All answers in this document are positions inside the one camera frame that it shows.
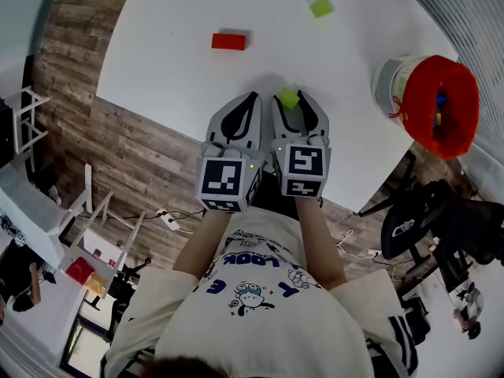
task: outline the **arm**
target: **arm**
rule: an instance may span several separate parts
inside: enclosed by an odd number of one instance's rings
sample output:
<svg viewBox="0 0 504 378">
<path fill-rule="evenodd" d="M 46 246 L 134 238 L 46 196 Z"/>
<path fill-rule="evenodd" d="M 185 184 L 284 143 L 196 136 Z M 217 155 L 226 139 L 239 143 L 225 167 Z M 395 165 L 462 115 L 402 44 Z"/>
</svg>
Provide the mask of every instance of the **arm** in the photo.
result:
<svg viewBox="0 0 504 378">
<path fill-rule="evenodd" d="M 338 248 L 315 198 L 296 198 L 308 272 L 326 290 L 347 282 Z"/>
<path fill-rule="evenodd" d="M 462 322 L 464 321 L 460 310 L 457 308 L 454 309 L 454 318 L 458 321 L 459 324 L 462 324 Z"/>
<path fill-rule="evenodd" d="M 31 273 L 31 302 L 36 306 L 42 301 L 40 298 L 40 286 L 39 286 L 39 274 L 37 273 L 37 265 L 32 263 L 30 265 L 30 273 Z"/>
<path fill-rule="evenodd" d="M 173 270 L 201 279 L 212 263 L 231 214 L 209 211 L 176 259 Z"/>
</svg>

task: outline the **black stripe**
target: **black stripe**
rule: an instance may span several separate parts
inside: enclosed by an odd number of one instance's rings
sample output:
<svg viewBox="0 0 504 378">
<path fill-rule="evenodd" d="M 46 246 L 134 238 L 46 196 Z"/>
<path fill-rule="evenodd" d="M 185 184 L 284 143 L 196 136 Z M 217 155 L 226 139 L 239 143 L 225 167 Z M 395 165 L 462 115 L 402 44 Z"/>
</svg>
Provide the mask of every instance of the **black stripe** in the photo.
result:
<svg viewBox="0 0 504 378">
<path fill-rule="evenodd" d="M 142 353 L 142 350 L 139 350 L 136 352 L 135 356 L 133 358 L 130 358 L 126 366 L 123 368 L 122 372 L 125 372 L 128 368 L 130 368 L 133 364 L 135 364 L 139 360 L 139 355 Z"/>
<path fill-rule="evenodd" d="M 392 328 L 394 329 L 395 340 L 397 341 L 397 343 L 399 343 L 402 349 L 402 363 L 406 368 L 408 368 L 408 365 L 406 364 L 406 344 L 404 343 L 404 336 L 402 335 L 402 329 L 399 327 L 399 324 L 396 321 L 395 317 L 389 317 L 388 319 L 391 322 Z"/>
<path fill-rule="evenodd" d="M 106 353 L 103 354 L 103 358 L 100 361 L 100 378 L 105 378 L 105 366 L 107 365 Z"/>
<path fill-rule="evenodd" d="M 402 329 L 404 329 L 404 332 L 406 333 L 406 337 L 408 338 L 409 352 L 411 353 L 411 357 L 409 359 L 408 373 L 411 375 L 414 373 L 414 371 L 418 367 L 417 349 L 415 348 L 415 343 L 413 341 L 413 338 L 411 337 L 410 333 L 408 332 L 404 318 L 399 317 L 399 322 L 401 322 Z"/>
<path fill-rule="evenodd" d="M 395 370 L 392 361 L 385 353 L 384 349 L 379 344 L 370 340 L 370 349 L 375 350 L 379 356 L 371 357 L 372 369 L 375 373 L 375 378 L 399 378 L 398 372 Z"/>
</svg>

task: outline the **green cube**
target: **green cube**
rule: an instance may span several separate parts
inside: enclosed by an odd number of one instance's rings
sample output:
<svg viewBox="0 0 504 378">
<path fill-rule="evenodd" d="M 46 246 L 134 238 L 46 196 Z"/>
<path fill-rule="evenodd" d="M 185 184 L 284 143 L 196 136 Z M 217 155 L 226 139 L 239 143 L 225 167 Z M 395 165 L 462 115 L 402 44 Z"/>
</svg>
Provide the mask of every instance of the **green cube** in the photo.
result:
<svg viewBox="0 0 504 378">
<path fill-rule="evenodd" d="M 288 88 L 284 88 L 280 94 L 280 102 L 288 109 L 294 109 L 299 102 L 299 96 Z"/>
<path fill-rule="evenodd" d="M 318 0 L 310 6 L 315 18 L 327 16 L 332 13 L 332 6 L 329 0 Z"/>
</svg>

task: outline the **bucket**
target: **bucket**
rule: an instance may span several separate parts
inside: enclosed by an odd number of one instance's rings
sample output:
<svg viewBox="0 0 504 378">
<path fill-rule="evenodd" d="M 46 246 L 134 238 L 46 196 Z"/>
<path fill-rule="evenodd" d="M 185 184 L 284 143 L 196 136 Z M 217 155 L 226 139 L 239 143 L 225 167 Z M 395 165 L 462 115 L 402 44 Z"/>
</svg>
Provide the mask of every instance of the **bucket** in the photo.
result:
<svg viewBox="0 0 504 378">
<path fill-rule="evenodd" d="M 372 97 L 385 116 L 403 126 L 403 115 L 397 115 L 406 83 L 413 70 L 426 56 L 398 54 L 382 60 L 372 76 Z"/>
<path fill-rule="evenodd" d="M 392 56 L 376 67 L 372 93 L 385 116 L 440 158 L 463 155 L 473 142 L 479 93 L 462 63 L 437 55 Z"/>
</svg>

